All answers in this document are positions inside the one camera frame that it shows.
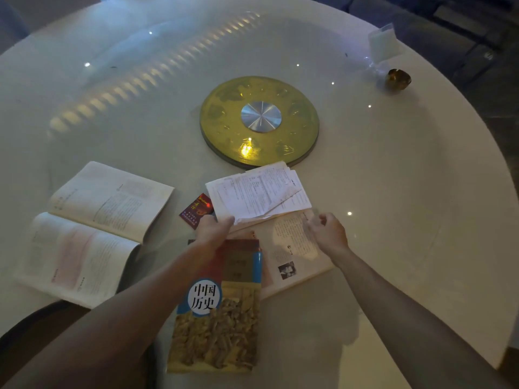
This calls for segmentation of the person's left hand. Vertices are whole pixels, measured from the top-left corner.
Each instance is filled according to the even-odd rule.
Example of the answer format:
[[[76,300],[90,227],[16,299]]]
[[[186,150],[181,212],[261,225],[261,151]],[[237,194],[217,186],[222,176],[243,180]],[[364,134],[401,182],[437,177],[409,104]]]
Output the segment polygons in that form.
[[[214,253],[224,243],[226,239],[219,236],[219,220],[212,215],[205,215],[201,218],[194,241],[197,247]]]

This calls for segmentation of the person's right hand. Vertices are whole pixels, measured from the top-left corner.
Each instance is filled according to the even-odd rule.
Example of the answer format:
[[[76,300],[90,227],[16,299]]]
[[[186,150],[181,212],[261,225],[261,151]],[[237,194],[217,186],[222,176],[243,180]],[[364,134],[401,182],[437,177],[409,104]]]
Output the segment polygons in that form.
[[[332,213],[321,213],[315,216],[322,218],[320,239],[314,239],[320,250],[333,262],[351,252],[346,231],[341,222]]]

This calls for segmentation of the book with small portrait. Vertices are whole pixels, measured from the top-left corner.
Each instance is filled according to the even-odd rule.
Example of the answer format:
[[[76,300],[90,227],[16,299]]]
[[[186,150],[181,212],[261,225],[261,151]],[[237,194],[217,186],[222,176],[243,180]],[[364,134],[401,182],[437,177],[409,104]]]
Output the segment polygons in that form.
[[[308,230],[307,223],[313,217],[312,209],[299,210],[229,234],[229,239],[259,241],[263,253],[261,300],[334,267]]]

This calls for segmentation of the stack of white printed papers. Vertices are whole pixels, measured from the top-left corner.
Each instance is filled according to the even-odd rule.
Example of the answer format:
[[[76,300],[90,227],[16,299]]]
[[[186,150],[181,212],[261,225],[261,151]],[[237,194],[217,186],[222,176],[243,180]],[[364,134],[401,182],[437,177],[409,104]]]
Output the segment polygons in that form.
[[[299,176],[285,162],[220,178],[205,186],[216,218],[234,217],[230,232],[312,208]]]

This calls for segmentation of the person's right forearm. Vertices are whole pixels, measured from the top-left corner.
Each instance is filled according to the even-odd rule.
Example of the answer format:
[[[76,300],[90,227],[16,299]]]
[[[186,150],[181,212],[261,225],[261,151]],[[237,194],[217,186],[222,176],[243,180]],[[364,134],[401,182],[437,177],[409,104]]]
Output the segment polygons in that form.
[[[412,389],[513,389],[462,337],[349,248],[327,255]]]

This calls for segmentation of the person's left forearm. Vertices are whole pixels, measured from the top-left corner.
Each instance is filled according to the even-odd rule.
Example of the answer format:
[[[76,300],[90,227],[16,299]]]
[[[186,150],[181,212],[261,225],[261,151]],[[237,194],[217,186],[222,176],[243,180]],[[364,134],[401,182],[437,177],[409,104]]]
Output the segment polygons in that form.
[[[178,258],[97,306],[2,389],[99,389],[135,366],[223,241],[191,243]]]

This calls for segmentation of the small dark red card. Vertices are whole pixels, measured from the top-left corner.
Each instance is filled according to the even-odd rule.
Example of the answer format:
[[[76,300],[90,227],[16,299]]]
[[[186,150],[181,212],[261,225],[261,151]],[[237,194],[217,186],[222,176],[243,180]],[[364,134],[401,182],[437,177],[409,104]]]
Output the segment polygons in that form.
[[[214,207],[210,197],[200,194],[194,202],[190,203],[180,214],[182,218],[193,230],[198,228],[200,220],[205,215],[213,215]]]

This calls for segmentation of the yellow and blue history textbook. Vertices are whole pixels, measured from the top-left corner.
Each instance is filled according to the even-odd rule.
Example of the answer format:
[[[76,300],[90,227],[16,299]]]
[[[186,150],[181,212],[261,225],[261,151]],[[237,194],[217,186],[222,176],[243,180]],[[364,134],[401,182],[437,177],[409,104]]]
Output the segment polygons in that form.
[[[257,363],[263,254],[230,239],[178,305],[167,373],[248,373]]]

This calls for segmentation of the gold round turntable disc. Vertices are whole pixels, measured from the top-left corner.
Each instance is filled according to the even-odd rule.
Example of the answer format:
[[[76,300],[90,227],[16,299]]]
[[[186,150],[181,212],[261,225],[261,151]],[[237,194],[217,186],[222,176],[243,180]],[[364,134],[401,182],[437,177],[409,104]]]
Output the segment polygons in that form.
[[[242,169],[308,157],[320,120],[312,102],[281,80],[244,76],[218,85],[203,101],[199,125],[208,147]]]

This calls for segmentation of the large open white book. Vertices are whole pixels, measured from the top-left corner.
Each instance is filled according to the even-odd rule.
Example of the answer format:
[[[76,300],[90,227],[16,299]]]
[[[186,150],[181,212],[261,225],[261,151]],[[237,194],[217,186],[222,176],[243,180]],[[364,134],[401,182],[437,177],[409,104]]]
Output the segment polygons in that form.
[[[99,306],[117,293],[127,261],[173,192],[174,187],[90,161],[32,221],[15,279],[81,307]]]

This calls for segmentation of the small brass round bowl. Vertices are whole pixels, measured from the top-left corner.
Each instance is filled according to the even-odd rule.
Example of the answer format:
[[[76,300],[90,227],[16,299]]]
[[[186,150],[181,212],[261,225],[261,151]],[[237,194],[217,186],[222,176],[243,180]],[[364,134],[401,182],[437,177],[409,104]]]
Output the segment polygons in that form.
[[[411,83],[411,76],[401,69],[390,69],[385,77],[385,88],[393,92],[403,91]]]

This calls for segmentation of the clear acrylic sign holder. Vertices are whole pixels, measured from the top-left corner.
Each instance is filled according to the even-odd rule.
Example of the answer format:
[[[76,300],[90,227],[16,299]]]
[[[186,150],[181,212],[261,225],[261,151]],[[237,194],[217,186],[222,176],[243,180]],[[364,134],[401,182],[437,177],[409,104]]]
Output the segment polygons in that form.
[[[367,39],[371,61],[374,64],[385,62],[403,53],[392,23],[370,32]]]

